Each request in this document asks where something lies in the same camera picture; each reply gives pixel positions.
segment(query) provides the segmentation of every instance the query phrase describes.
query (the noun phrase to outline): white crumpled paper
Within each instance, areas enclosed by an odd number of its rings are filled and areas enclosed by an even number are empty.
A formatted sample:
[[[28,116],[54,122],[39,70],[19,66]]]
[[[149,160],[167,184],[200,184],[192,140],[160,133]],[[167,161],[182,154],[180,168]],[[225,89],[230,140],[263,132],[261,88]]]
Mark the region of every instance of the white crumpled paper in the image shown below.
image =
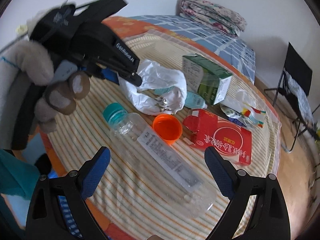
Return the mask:
[[[123,78],[119,78],[120,88],[125,97],[144,114],[176,114],[184,106],[187,97],[187,83],[180,70],[169,69],[155,61],[145,59],[138,67],[137,74],[142,78],[142,85],[136,87]],[[160,97],[153,99],[140,93],[148,89],[174,88]]]

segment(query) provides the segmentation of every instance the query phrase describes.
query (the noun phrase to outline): orange bottle cap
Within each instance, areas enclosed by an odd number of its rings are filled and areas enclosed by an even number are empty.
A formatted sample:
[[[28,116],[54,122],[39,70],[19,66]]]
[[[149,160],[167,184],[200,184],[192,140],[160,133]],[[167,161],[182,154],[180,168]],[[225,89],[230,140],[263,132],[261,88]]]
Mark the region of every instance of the orange bottle cap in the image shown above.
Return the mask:
[[[182,135],[182,125],[170,114],[160,114],[152,124],[153,130],[169,145],[172,145]]]

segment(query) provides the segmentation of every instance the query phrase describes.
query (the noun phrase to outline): green box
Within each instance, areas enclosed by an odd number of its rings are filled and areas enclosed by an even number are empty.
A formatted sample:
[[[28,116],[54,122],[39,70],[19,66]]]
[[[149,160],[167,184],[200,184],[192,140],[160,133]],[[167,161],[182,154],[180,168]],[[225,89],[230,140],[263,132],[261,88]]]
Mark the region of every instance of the green box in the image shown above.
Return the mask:
[[[232,73],[197,54],[182,57],[182,71],[189,91],[198,93],[213,106],[226,97]]]

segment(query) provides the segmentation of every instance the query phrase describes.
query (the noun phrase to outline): blue checkered bedsheet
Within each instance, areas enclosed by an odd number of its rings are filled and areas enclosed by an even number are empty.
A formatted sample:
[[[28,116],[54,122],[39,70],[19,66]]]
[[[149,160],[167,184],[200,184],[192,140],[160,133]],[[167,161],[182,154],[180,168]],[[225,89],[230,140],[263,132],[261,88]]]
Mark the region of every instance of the blue checkered bedsheet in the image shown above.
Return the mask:
[[[180,16],[144,15],[132,18],[161,26],[192,39],[226,60],[254,83],[255,52],[241,39],[226,36]]]

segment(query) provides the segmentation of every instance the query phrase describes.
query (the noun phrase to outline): clear plastic bottle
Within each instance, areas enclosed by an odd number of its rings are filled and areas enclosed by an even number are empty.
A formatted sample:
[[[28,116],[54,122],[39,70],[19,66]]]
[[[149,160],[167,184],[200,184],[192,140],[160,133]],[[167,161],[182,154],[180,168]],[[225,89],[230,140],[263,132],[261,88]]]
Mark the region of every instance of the clear plastic bottle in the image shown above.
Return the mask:
[[[215,188],[167,145],[137,113],[113,103],[103,112],[113,147],[152,190],[185,216],[198,217],[213,205]]]
[[[155,89],[154,94],[155,95],[163,95],[164,93],[168,93],[173,89],[173,87],[169,87],[169,88],[159,88],[159,89]],[[187,98],[186,101],[184,103],[184,106],[187,108],[202,108],[202,109],[207,109],[208,106],[205,103],[205,100],[198,94],[193,93],[191,91],[187,92]]]

